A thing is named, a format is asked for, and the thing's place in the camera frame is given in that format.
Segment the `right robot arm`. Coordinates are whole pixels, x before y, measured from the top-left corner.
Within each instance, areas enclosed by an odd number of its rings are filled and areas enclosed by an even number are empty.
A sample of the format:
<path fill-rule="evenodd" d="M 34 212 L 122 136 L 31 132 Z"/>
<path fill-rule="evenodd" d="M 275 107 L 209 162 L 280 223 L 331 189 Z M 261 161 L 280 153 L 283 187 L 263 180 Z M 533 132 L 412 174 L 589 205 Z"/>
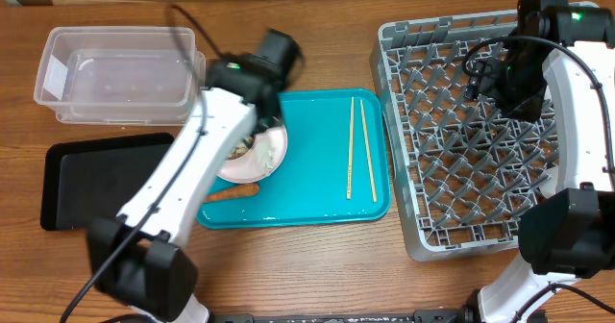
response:
<path fill-rule="evenodd" d="M 542 322 L 560 290 L 614 266 L 614 17 L 569 0 L 519 0 L 503 60 L 468 52 L 469 99 L 491 97 L 504 117 L 537 120 L 553 102 L 559 145 L 554 192 L 525 211 L 519 252 L 477 289 L 462 322 Z"/>

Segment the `pink plate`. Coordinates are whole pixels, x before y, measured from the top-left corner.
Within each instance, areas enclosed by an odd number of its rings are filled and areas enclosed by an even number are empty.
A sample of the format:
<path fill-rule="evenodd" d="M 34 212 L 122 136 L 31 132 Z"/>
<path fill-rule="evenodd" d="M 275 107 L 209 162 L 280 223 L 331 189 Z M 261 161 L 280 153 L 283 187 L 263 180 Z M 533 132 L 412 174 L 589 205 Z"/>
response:
<path fill-rule="evenodd" d="M 252 136 L 254 145 L 243 157 L 224 161 L 218 177 L 234 184 L 249 184 L 270 176 L 282 163 L 288 136 L 284 126 Z"/>

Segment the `rice and food scraps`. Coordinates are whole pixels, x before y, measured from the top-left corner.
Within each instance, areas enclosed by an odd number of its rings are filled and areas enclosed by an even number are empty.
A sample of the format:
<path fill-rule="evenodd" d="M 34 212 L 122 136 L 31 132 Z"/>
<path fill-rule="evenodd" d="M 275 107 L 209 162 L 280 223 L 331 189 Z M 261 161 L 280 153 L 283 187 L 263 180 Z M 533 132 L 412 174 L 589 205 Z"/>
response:
<path fill-rule="evenodd" d="M 236 160 L 246 155 L 254 145 L 253 137 L 243 138 L 233 149 L 231 154 L 227 157 L 228 161 Z"/>

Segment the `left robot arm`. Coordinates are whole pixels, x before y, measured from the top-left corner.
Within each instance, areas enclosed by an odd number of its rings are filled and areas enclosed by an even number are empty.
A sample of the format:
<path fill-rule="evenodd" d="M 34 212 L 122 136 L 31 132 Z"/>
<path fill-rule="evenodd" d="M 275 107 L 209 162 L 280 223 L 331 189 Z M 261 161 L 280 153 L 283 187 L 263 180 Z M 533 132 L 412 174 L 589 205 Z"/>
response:
<path fill-rule="evenodd" d="M 118 321 L 208 322 L 194 295 L 198 268 L 185 253 L 192 222 L 226 158 L 245 137 L 279 125 L 279 95 L 303 57 L 297 42 L 268 30 L 256 53 L 211 63 L 179 135 L 137 194 L 86 232 L 92 287 L 132 308 Z"/>

